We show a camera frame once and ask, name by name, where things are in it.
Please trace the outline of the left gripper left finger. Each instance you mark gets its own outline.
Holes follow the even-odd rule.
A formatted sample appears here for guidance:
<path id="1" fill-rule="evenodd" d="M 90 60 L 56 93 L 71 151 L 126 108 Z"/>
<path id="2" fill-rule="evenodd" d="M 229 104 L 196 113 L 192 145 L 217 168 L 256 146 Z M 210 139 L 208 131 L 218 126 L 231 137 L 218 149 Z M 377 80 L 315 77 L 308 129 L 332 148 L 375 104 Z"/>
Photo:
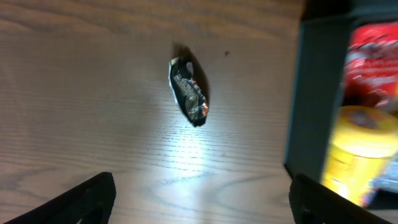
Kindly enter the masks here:
<path id="1" fill-rule="evenodd" d="M 116 199 L 110 172 L 102 172 L 6 224 L 108 224 Z"/>

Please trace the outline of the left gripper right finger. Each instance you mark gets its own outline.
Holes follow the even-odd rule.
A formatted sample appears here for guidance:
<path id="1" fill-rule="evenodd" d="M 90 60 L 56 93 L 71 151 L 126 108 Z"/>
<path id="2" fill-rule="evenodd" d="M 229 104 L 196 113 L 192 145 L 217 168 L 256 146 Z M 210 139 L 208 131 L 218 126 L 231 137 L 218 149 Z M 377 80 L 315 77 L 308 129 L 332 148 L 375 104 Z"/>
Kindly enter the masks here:
<path id="1" fill-rule="evenodd" d="M 303 174 L 290 185 L 289 203 L 296 224 L 392 224 Z"/>

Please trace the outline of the yellow Mentos gum bottle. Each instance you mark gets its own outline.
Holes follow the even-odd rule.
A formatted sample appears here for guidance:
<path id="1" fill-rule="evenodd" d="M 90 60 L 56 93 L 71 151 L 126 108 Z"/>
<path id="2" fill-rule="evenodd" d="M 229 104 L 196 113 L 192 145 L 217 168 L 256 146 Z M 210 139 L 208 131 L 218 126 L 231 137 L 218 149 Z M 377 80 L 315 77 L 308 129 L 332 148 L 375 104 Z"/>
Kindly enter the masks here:
<path id="1" fill-rule="evenodd" d="M 374 181 L 397 152 L 397 119 L 365 106 L 342 106 L 330 136 L 321 184 L 365 207 Z"/>

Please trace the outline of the black candy wrapper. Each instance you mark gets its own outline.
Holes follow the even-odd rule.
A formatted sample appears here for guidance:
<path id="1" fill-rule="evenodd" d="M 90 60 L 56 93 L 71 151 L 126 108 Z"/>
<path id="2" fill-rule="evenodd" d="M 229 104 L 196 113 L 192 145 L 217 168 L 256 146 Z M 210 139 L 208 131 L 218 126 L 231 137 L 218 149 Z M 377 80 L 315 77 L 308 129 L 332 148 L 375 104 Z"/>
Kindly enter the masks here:
<path id="1" fill-rule="evenodd" d="M 169 85 L 180 111 L 193 127 L 202 126 L 209 105 L 194 77 L 194 64 L 189 58 L 175 57 L 169 62 Z"/>

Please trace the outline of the red candy bag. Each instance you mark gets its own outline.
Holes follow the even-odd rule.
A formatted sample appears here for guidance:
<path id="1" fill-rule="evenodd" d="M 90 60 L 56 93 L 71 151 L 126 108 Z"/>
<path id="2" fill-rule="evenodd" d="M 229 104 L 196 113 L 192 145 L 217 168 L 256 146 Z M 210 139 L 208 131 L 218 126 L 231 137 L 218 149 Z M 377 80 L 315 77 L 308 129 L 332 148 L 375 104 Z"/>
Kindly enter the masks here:
<path id="1" fill-rule="evenodd" d="M 385 107 L 397 98 L 397 22 L 354 30 L 345 63 L 344 105 Z"/>

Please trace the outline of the black box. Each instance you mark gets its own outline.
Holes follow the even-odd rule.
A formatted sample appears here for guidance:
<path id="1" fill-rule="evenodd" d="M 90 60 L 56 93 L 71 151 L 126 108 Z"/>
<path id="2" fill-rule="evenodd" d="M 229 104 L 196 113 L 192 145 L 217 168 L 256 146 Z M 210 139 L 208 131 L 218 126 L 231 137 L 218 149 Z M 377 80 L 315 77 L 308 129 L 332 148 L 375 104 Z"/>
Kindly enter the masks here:
<path id="1" fill-rule="evenodd" d="M 343 104 L 343 76 L 352 33 L 365 24 L 385 22 L 397 22 L 394 0 L 305 2 L 284 158 L 285 169 L 291 177 L 303 174 L 321 184 L 330 136 L 340 108 L 360 106 Z M 397 98 L 385 107 L 370 108 L 397 119 Z M 365 208 L 396 209 L 397 152 L 374 183 L 377 190 Z"/>

